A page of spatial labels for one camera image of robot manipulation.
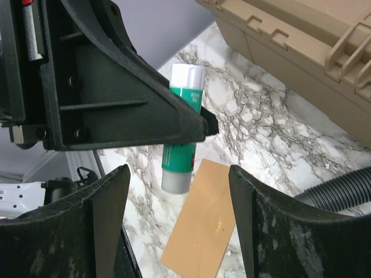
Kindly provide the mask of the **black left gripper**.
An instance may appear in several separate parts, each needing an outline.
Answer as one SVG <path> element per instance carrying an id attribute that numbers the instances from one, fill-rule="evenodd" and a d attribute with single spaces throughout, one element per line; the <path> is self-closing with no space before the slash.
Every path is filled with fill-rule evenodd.
<path id="1" fill-rule="evenodd" d="M 64 54 L 63 38 L 82 26 L 83 1 L 1 1 L 1 124 L 11 142 L 82 151 L 82 117 L 68 123 L 65 106 L 77 105 L 68 79 L 77 66 Z"/>

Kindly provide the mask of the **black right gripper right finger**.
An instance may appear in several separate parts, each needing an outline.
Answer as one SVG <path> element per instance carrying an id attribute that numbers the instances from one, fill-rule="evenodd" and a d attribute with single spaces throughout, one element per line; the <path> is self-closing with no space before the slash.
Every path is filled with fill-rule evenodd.
<path id="1" fill-rule="evenodd" d="M 343 214 L 370 201 L 370 168 L 294 197 L 237 165 L 228 177 L 247 277 L 370 276 L 370 215 Z"/>

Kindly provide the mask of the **tan plastic tool case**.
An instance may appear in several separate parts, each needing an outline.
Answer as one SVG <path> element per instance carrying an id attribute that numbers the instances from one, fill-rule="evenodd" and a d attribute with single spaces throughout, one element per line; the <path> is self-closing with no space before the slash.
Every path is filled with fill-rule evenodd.
<path id="1" fill-rule="evenodd" d="M 200 1 L 227 45 L 370 145 L 369 1 Z"/>

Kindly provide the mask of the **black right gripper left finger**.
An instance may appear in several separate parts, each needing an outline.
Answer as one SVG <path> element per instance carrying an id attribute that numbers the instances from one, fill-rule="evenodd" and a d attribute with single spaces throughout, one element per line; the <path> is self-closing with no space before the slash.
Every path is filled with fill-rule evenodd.
<path id="1" fill-rule="evenodd" d="M 113 277 L 128 165 L 66 197 L 1 220 L 1 277 Z"/>

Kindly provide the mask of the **brown paper envelope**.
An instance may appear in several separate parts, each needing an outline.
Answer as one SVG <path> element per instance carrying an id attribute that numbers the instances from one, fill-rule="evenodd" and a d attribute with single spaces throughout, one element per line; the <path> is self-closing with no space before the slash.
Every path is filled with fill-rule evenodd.
<path id="1" fill-rule="evenodd" d="M 181 277 L 216 277 L 235 227 L 229 167 L 203 159 L 161 262 Z"/>

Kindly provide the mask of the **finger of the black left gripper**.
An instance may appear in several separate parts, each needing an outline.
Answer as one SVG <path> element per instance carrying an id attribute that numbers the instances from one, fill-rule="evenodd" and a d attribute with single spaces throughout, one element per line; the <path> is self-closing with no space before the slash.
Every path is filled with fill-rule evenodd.
<path id="1" fill-rule="evenodd" d="M 63 38 L 63 53 L 77 66 L 68 79 L 77 105 L 61 112 L 68 123 L 82 117 L 83 150 L 203 141 L 206 120 L 136 53 L 119 7 L 83 2 L 82 26 Z"/>
<path id="2" fill-rule="evenodd" d="M 201 116 L 206 120 L 207 129 L 206 136 L 214 136 L 219 133 L 219 123 L 214 113 L 207 110 L 205 107 L 201 107 Z"/>

